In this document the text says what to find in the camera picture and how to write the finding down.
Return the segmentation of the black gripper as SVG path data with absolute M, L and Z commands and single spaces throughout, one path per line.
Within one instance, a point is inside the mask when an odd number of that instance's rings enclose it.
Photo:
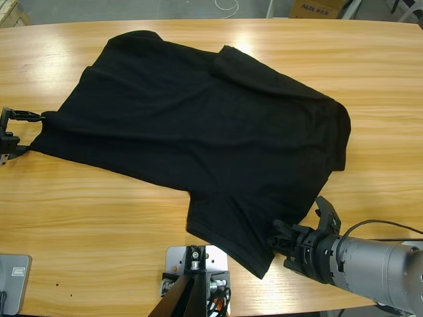
M 13 133 L 7 132 L 7 123 L 11 116 L 10 108 L 3 108 L 1 113 L 1 166 L 6 165 L 8 160 L 13 160 L 30 150 L 29 145 L 18 145 L 19 138 Z M 13 110 L 13 119 L 26 122 L 41 122 L 45 117 L 34 112 Z
M 287 256 L 285 268 L 319 283 L 334 285 L 330 259 L 332 245 L 340 238 L 340 229 L 314 230 L 289 226 L 277 219 L 273 228 L 277 235 L 268 239 L 268 245 L 273 251 Z

